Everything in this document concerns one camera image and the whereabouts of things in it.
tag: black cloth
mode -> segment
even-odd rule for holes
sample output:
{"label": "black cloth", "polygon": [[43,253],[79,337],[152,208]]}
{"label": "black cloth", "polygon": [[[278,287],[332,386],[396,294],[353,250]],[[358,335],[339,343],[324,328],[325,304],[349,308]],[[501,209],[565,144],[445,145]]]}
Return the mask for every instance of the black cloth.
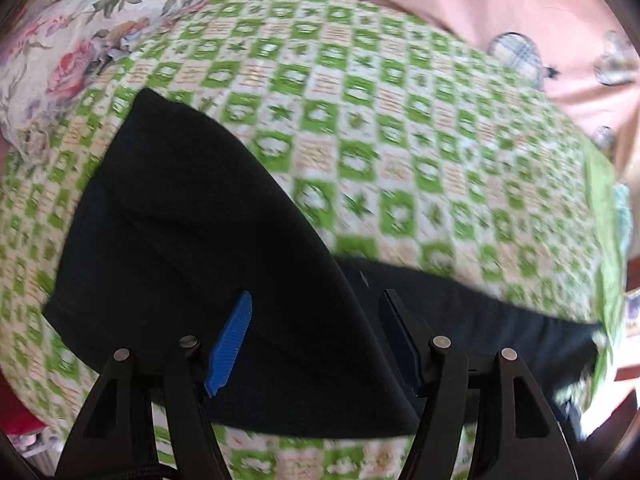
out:
{"label": "black cloth", "polygon": [[382,334],[383,288],[396,288],[463,348],[527,354],[545,390],[576,378],[595,355],[593,326],[415,270],[356,258],[338,264],[233,135],[145,89],[79,202],[44,314],[100,372],[117,348],[164,352],[198,334],[212,310],[222,328],[221,306],[245,288],[254,316],[207,411],[220,424],[290,436],[415,432],[422,403],[399,381]]}
{"label": "black cloth", "polygon": [[[409,312],[423,318],[434,333],[446,335],[459,348],[489,355],[513,348],[547,399],[575,383],[583,372],[593,371],[598,349],[591,336],[599,324],[543,316],[420,270],[362,258],[336,259],[400,383],[400,372],[378,315],[378,298],[386,288],[394,288]],[[404,384],[402,388],[421,413],[424,403]]]}

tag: black cable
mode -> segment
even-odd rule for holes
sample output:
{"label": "black cable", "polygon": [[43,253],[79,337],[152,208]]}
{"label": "black cable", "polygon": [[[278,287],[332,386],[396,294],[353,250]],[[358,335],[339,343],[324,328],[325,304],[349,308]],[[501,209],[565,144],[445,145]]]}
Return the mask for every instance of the black cable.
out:
{"label": "black cable", "polygon": [[[149,464],[120,469],[96,476],[73,478],[73,480],[143,480],[145,478],[167,478],[168,480],[180,480],[180,472],[173,467],[164,464]],[[51,480],[72,480],[71,478],[59,478],[54,476]]]}

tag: pink bedsheet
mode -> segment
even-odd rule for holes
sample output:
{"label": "pink bedsheet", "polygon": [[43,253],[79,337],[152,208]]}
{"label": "pink bedsheet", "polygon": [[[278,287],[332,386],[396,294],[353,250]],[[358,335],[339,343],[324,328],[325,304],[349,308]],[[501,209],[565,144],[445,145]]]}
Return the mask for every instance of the pink bedsheet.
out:
{"label": "pink bedsheet", "polygon": [[[603,0],[369,1],[414,13],[505,62],[520,63],[532,85],[609,152],[619,172],[625,168],[638,129],[640,62]],[[507,33],[515,34],[496,45]],[[540,56],[538,70],[532,47]]]}

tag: screw head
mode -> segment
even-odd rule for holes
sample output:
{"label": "screw head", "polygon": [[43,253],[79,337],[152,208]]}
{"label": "screw head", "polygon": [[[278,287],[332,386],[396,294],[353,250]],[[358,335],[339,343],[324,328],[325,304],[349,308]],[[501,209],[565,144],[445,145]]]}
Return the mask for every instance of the screw head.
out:
{"label": "screw head", "polygon": [[451,339],[445,335],[437,335],[433,338],[433,344],[438,348],[449,348],[451,346]]}
{"label": "screw head", "polygon": [[513,348],[503,348],[500,354],[507,361],[515,361],[518,358],[518,353]]}
{"label": "screw head", "polygon": [[116,359],[116,361],[124,361],[124,360],[128,359],[129,358],[129,349],[120,348],[119,350],[116,350],[113,353],[113,358]]}
{"label": "screw head", "polygon": [[180,339],[180,346],[182,348],[193,348],[198,344],[198,338],[194,335],[186,335]]}

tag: floral fabric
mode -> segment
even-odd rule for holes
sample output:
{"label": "floral fabric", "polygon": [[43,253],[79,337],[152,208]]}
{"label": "floral fabric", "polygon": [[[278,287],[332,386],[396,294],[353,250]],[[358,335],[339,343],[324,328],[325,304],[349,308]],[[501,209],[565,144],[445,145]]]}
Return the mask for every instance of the floral fabric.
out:
{"label": "floral fabric", "polygon": [[25,16],[0,48],[0,130],[30,163],[59,113],[111,58],[206,0],[60,0]]}

